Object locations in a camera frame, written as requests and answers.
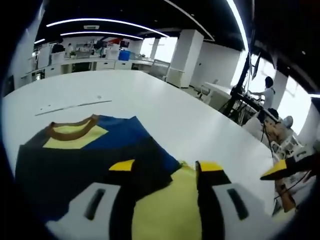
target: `white pillar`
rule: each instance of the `white pillar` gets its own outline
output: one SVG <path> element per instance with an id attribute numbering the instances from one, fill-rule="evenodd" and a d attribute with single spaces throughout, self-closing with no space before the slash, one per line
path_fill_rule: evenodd
<path id="1" fill-rule="evenodd" d="M 35 19 L 30 24 L 30 26 L 24 31 L 23 36 L 21 37 L 18 45 L 16 46 L 15 53 L 13 55 L 9 69 L 9 74 L 13 75 L 14 89 L 18 89 L 23 85 L 27 84 L 27 82 L 23 82 L 21 77 L 23 77 L 27 72 L 29 72 L 28 59 L 32 57 L 35 45 L 34 43 L 36 41 L 36 36 L 44 13 L 44 4 L 42 4 L 39 8 L 38 13 L 35 16 Z"/>
<path id="2" fill-rule="evenodd" d="M 154 40 L 154 42 L 153 42 L 152 50 L 151 50 L 151 54 L 150 54 L 150 58 L 151 59 L 155 59 L 157 48 L 158 48 L 158 45 L 159 45 L 159 41 L 160 41 L 160 38 L 156 38 Z"/>
<path id="3" fill-rule="evenodd" d="M 181 87 L 188 88 L 194 74 L 204 36 L 194 29 L 184 29 L 176 43 L 171 68 L 184 71 Z"/>

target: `white table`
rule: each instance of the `white table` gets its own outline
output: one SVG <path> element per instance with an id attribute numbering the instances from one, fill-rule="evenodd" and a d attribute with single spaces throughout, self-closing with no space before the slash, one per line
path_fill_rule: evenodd
<path id="1" fill-rule="evenodd" d="M 104 100 L 112 102 L 35 116 L 44 110 Z M 210 106 L 144 72 L 102 70 L 45 78 L 6 96 L 2 111 L 4 146 L 13 170 L 19 145 L 52 121 L 77 122 L 92 114 L 137 116 L 177 160 L 191 166 L 195 161 L 217 162 L 232 182 L 263 201 L 267 213 L 273 211 L 274 182 L 260 180 L 273 165 L 270 150 Z"/>
<path id="2" fill-rule="evenodd" d="M 214 83 L 210 83 L 210 82 L 205 82 L 204 86 L 209 88 L 210 90 L 214 91 L 214 92 L 218 92 L 221 95 L 225 96 L 226 98 L 230 99 L 231 98 L 231 89 L 227 88 L 225 86 L 220 86 Z"/>

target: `window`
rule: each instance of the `window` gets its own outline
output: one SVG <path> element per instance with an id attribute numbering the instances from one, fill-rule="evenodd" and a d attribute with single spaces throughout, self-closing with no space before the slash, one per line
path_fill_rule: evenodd
<path id="1" fill-rule="evenodd" d="M 278 113 L 284 119 L 293 117 L 292 130 L 298 135 L 303 128 L 311 106 L 309 94 L 289 76 Z"/>
<path id="2" fill-rule="evenodd" d="M 258 60 L 257 55 L 251 56 L 251 64 L 252 64 L 252 73 L 254 72 L 254 66 L 256 65 Z M 265 79 L 266 77 L 271 77 L 272 79 L 276 76 L 276 70 L 272 63 L 267 60 L 260 58 L 258 71 L 253 80 L 249 82 L 249 90 L 254 93 L 263 92 L 266 88 Z"/>
<path id="3" fill-rule="evenodd" d="M 144 54 L 146 58 L 150 58 L 152 47 L 154 45 L 155 38 L 145 38 L 142 42 L 140 54 Z"/>
<path id="4" fill-rule="evenodd" d="M 177 37 L 161 37 L 154 58 L 167 63 L 171 63 L 176 49 L 177 41 Z"/>
<path id="5" fill-rule="evenodd" d="M 247 58 L 247 52 L 246 51 L 242 51 L 238 60 L 238 64 L 236 66 L 232 81 L 231 81 L 231 87 L 237 85 L 239 78 L 241 76 L 241 73 L 244 69 L 245 66 L 245 62 L 246 62 L 246 58 Z M 258 56 L 257 55 L 252 55 L 251 56 L 251 64 L 252 64 L 252 73 L 254 71 L 254 66 L 256 65 L 258 60 Z M 267 60 L 260 58 L 259 61 L 259 66 L 258 66 L 258 71 L 256 73 L 256 76 L 254 78 L 254 80 L 252 80 L 252 77 L 250 76 L 250 82 L 249 82 L 249 90 L 251 92 L 263 92 L 266 88 L 265 86 L 265 79 L 266 77 L 269 76 L 272 79 L 275 78 L 276 76 L 276 70 L 274 69 L 274 66 L 272 65 L 272 63 L 268 62 Z M 248 74 L 245 77 L 244 83 L 247 82 L 248 79 Z"/>

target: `led light strip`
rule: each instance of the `led light strip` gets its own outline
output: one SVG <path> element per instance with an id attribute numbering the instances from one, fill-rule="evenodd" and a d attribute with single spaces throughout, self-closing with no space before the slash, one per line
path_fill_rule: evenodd
<path id="1" fill-rule="evenodd" d="M 110 34 L 110 35 L 119 35 L 119 36 L 143 40 L 142 37 L 132 36 L 132 35 L 123 34 L 123 33 L 117 33 L 117 32 L 108 32 L 108 31 L 75 31 L 75 32 L 62 33 L 60 34 L 60 36 L 67 36 L 67 35 L 73 35 L 73 34 Z"/>
<path id="2" fill-rule="evenodd" d="M 246 36 L 246 31 L 245 31 L 245 27 L 244 24 L 241 20 L 240 14 L 238 12 L 238 9 L 234 3 L 233 0 L 226 0 L 227 3 L 229 4 L 229 7 L 232 10 L 232 13 L 234 15 L 234 18 L 236 20 L 236 23 L 238 24 L 240 33 L 241 33 L 241 37 L 242 37 L 242 41 L 243 41 L 243 45 L 244 45 L 244 49 L 246 52 L 249 52 L 249 46 L 248 46 L 248 40 L 247 40 L 247 36 Z"/>
<path id="3" fill-rule="evenodd" d="M 38 40 L 38 41 L 35 41 L 34 42 L 34 44 L 38 44 L 38 43 L 41 43 L 41 42 L 43 42 L 45 39 L 44 38 L 42 38 L 42 39 L 40 39 L 40 40 Z"/>
<path id="4" fill-rule="evenodd" d="M 164 36 L 166 38 L 169 37 L 168 35 L 166 35 L 166 34 L 164 34 L 162 32 L 159 32 L 157 30 L 148 28 L 146 26 L 141 26 L 141 25 L 138 25 L 138 24 L 127 22 L 127 21 L 120 21 L 120 20 L 107 19 L 107 18 L 75 18 L 75 19 L 69 19 L 69 20 L 53 22 L 53 23 L 50 23 L 50 24 L 48 24 L 46 26 L 47 27 L 51 27 L 51 26 L 55 26 L 55 25 L 58 25 L 58 24 L 65 24 L 65 23 L 79 22 L 79 21 L 100 21 L 100 22 L 111 22 L 111 23 L 118 23 L 118 24 L 126 24 L 126 25 L 130 25 L 130 26 L 138 27 L 138 28 L 141 28 L 141 29 L 149 30 L 149 31 L 154 32 L 156 34 L 160 34 L 160 35 L 162 35 L 162 36 Z"/>
<path id="5" fill-rule="evenodd" d="M 309 94 L 310 98 L 320 99 L 320 94 Z"/>

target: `yellow patch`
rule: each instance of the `yellow patch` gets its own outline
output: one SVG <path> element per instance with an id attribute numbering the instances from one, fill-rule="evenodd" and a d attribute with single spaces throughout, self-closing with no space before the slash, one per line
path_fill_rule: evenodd
<path id="1" fill-rule="evenodd" d="M 82 126 L 59 126 L 55 127 L 54 130 L 57 133 L 70 134 L 82 130 L 86 125 L 87 123 Z M 60 141 L 51 137 L 43 147 L 49 149 L 81 149 L 87 144 L 97 140 L 107 132 L 107 130 L 96 125 L 93 128 L 91 128 L 86 135 L 75 140 Z"/>
<path id="2" fill-rule="evenodd" d="M 137 201 L 132 240 L 201 240 L 196 171 L 181 168 L 169 186 Z"/>

